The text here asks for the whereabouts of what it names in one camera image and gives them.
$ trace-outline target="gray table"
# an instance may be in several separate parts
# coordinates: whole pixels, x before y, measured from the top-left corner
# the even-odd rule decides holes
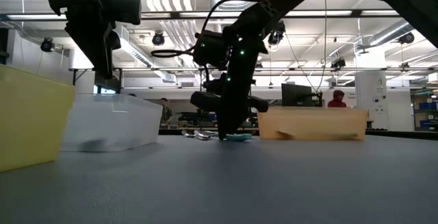
[[[438,223],[438,142],[199,141],[0,174],[0,223]]]

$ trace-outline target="black monitor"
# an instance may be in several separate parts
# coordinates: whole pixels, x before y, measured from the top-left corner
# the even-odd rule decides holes
[[[312,88],[295,84],[281,84],[283,107],[313,107]]]

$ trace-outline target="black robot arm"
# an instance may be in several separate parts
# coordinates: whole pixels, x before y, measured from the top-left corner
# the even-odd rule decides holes
[[[216,84],[216,95],[196,92],[191,102],[215,110],[219,137],[234,132],[247,118],[251,106],[265,106],[262,100],[248,98],[259,53],[267,53],[263,39],[289,11],[304,0],[262,0],[244,10],[238,20],[225,27],[223,34],[203,31],[194,48],[194,61],[223,67],[227,74]],[[437,0],[381,0],[387,2],[414,28],[438,47]]]

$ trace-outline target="workbench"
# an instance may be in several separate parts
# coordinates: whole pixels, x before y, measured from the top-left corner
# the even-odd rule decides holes
[[[438,142],[201,141],[0,173],[0,223],[436,223]]]

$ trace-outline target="ceiling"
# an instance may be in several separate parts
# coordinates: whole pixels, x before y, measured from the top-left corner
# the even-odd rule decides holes
[[[190,6],[194,11],[208,11],[211,8],[211,0],[188,0]],[[151,4],[147,0],[142,0],[143,12],[154,12],[156,4],[164,6],[164,0],[154,0],[155,8],[151,8]],[[170,0],[170,7],[173,11],[178,10],[181,6],[183,10],[189,10],[189,6],[180,0],[176,4],[174,0]],[[49,7],[47,0],[0,0],[0,14],[46,14],[53,13]],[[302,2],[296,10],[390,10],[391,8],[383,2],[377,0],[306,0]],[[201,16],[200,19],[188,21],[193,23],[196,31],[199,32],[204,23]],[[283,39],[276,51],[268,55],[261,55],[261,63],[263,67],[297,67],[298,65],[305,67],[321,66],[326,58],[326,64],[334,60],[334,57],[328,57],[331,52],[338,49],[340,46],[354,40],[358,36],[374,35],[383,29],[398,22],[401,18],[381,18],[381,17],[363,17],[363,18],[328,18],[327,20],[321,16],[314,18],[286,18],[284,19],[286,26],[287,38]],[[134,44],[142,53],[150,55],[154,49],[175,49],[172,40],[167,36],[166,28],[162,27],[162,21],[145,20],[140,25],[122,25],[125,26],[130,33],[131,44]],[[210,20],[207,29],[219,30],[219,23],[222,26],[229,24],[230,20]],[[185,38],[181,37],[181,41],[194,40],[193,35],[190,35],[187,27],[184,27],[182,21],[166,22],[170,26],[181,27]],[[64,32],[65,21],[46,21],[36,22],[27,21],[24,23],[24,30],[33,38],[42,40],[44,37],[53,37],[55,43],[64,45],[67,48],[75,48],[75,43]],[[152,43],[152,36],[155,31],[164,31],[166,35],[166,42],[164,45],[155,47]],[[429,43],[421,34],[414,31],[415,42],[412,46],[404,46],[403,53],[401,53],[399,44],[385,45],[386,61],[389,66],[400,65],[403,59],[409,59],[424,55],[437,50]],[[342,49],[342,56],[346,59],[347,66],[354,66],[354,47],[351,43],[346,44]],[[154,59],[151,58],[155,66],[160,67],[181,67],[190,66],[186,62],[175,59]],[[119,67],[142,67],[137,60],[134,60],[128,53],[123,50],[114,52],[114,64]],[[438,58],[421,62],[415,66],[432,66],[438,64]],[[282,72],[261,71],[256,72],[256,75],[280,75]],[[425,75],[428,72],[421,72],[416,75]],[[156,77],[152,73],[135,73],[143,77]]]

